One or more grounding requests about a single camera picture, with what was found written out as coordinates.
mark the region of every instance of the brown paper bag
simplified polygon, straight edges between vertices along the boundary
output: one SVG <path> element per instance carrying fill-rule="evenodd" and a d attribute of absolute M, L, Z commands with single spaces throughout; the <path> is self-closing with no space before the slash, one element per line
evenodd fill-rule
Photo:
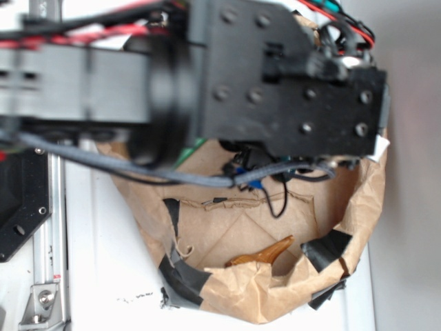
<path fill-rule="evenodd" d="M 100 150 L 125 154 L 119 144 Z M 217 141 L 208 141 L 178 171 L 219 174 L 232 157 Z M 355 170 L 338 169 L 335 179 L 321 183 L 291 180 L 288 207 L 279 219 L 271 217 L 260 190 L 114 182 L 133 211 L 172 305 L 267 323 L 320 291 L 335 289 L 354 272 L 382 210 L 385 162 L 386 156 L 380 163 L 363 160 Z M 263 185 L 274 209 L 281 209 L 283 185 L 271 178 Z M 231 258 L 291 234 L 294 244 L 273 266 L 250 262 L 224 268 Z"/>

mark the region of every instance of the orange object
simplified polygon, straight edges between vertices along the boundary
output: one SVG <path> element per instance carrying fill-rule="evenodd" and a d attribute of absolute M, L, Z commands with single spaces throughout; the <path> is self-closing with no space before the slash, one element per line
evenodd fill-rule
<path fill-rule="evenodd" d="M 239 255 L 238 257 L 229 260 L 225 264 L 225 266 L 231 267 L 232 265 L 238 265 L 241 263 L 247 263 L 252 261 L 265 262 L 265 263 L 270 263 L 272 265 L 274 261 L 278 258 L 278 256 L 282 254 L 293 242 L 294 242 L 294 236 L 293 235 L 288 236 L 255 254 Z"/>

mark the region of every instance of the black mounting bracket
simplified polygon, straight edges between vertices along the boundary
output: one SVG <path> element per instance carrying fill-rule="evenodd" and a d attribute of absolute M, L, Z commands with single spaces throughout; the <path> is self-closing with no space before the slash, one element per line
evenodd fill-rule
<path fill-rule="evenodd" d="M 51 213 L 48 155 L 9 154 L 0 162 L 0 263 L 7 262 Z"/>

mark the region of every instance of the black mounting plate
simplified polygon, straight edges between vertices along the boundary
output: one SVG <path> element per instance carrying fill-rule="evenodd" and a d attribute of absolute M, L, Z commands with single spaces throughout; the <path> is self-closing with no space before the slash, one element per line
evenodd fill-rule
<path fill-rule="evenodd" d="M 191 34 L 193 47 L 205 56 L 200 137 L 259 142 L 275 157 L 373 154 L 385 72 L 359 68 L 344 82 L 268 81 L 268 57 L 301 59 L 315 52 L 292 14 L 259 1 L 196 4 L 204 6 L 207 17 L 193 18 L 194 26 L 200 30 L 205 24 L 205 29 Z"/>
<path fill-rule="evenodd" d="M 0 162 L 0 263 L 9 261 L 50 213 L 47 153 L 8 155 Z"/>

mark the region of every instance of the gray cable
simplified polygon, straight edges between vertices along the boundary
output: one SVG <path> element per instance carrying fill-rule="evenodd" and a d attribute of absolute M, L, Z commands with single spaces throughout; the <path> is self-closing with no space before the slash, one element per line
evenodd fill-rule
<path fill-rule="evenodd" d="M 11 141 L 8 134 L 0 129 L 0 140 Z M 202 176 L 198 174 L 187 174 L 183 172 L 171 172 L 171 171 L 159 171 L 144 168 L 136 165 L 130 161 L 120 160 L 114 157 L 108 157 L 106 155 L 97 154 L 93 152 L 87 152 L 74 146 L 58 145 L 42 139 L 41 137 L 20 132 L 15 136 L 16 142 L 22 143 L 25 146 L 31 148 L 41 148 L 49 153 L 59 155 L 64 159 L 71 160 L 90 166 L 92 168 L 98 168 L 101 170 L 119 170 L 123 172 L 133 172 L 136 174 L 142 174 L 149 177 L 157 177 L 167 179 L 169 181 L 177 181 L 179 183 L 187 183 L 193 185 L 209 186 L 214 188 L 230 188 L 235 185 L 241 185 L 249 183 L 250 181 L 260 180 L 266 176 L 273 174 L 279 174 L 295 169 L 307 169 L 307 170 L 322 170 L 326 172 L 330 178 L 335 177 L 334 170 L 325 164 L 311 165 L 307 162 L 295 162 L 288 161 L 282 163 L 274 163 L 265 167 L 251 170 L 245 174 L 238 174 L 232 178 L 226 176 Z"/>

